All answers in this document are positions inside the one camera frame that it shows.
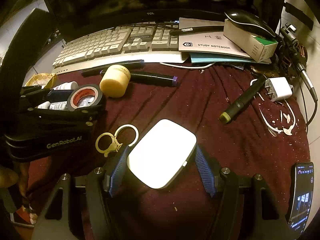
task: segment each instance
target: purple marker cap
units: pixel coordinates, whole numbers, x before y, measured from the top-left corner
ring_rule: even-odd
[[[178,84],[178,77],[174,76],[173,79],[172,79],[172,86],[176,87],[177,84]]]

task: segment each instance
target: smartphone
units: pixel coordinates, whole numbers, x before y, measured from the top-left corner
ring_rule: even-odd
[[[287,222],[295,239],[303,233],[309,217],[313,196],[314,165],[296,163],[291,170],[291,188]]]

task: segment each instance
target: computer monitor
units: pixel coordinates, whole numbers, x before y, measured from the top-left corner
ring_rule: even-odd
[[[179,17],[224,21],[224,11],[245,8],[261,14],[262,0],[44,0],[68,42],[102,29]]]

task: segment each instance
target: key ring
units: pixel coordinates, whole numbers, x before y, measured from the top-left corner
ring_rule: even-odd
[[[123,128],[126,128],[126,127],[131,127],[131,128],[133,128],[134,131],[136,132],[136,138],[135,138],[134,141],[133,141],[132,143],[130,143],[128,146],[131,147],[131,146],[135,145],[136,142],[138,141],[138,138],[139,138],[139,131],[138,131],[138,129],[137,129],[135,126],[133,126],[133,125],[131,125],[131,124],[125,124],[125,125],[123,125],[123,126],[120,126],[120,127],[116,130],[115,135],[113,135],[112,133],[109,133],[109,132],[105,132],[105,133],[102,133],[101,135],[99,135],[98,138],[97,138],[97,140],[96,140],[96,144],[95,144],[97,151],[100,152],[100,153],[103,153],[106,158],[108,157],[108,154],[109,154],[110,152],[118,152],[118,150],[119,150],[120,147],[122,146],[122,143],[120,144],[120,143],[118,142],[118,140],[116,139],[116,137],[117,137],[118,133],[119,133]],[[108,135],[108,136],[111,137],[112,143],[110,144],[110,146],[109,146],[106,150],[101,150],[101,149],[99,148],[99,146],[98,146],[98,143],[99,143],[99,140],[100,140],[103,136],[105,136],[105,135]]]
[[[119,133],[123,128],[126,128],[126,127],[131,127],[131,128],[134,129],[134,131],[136,132],[136,137],[135,137],[135,139],[133,140],[132,143],[130,143],[130,144],[128,145],[129,147],[131,147],[132,145],[135,145],[136,142],[137,142],[138,139],[139,139],[139,131],[138,131],[138,129],[137,129],[135,126],[133,126],[132,124],[125,124],[125,125],[123,125],[123,126],[120,126],[120,127],[116,130],[116,132],[115,132],[115,141],[118,143],[118,141],[117,141],[117,135],[118,135],[118,133]]]

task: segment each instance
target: electrical tape roll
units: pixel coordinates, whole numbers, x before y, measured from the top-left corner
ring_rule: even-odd
[[[68,98],[67,107],[70,111],[86,106],[96,106],[100,103],[103,93],[96,84],[80,86]]]

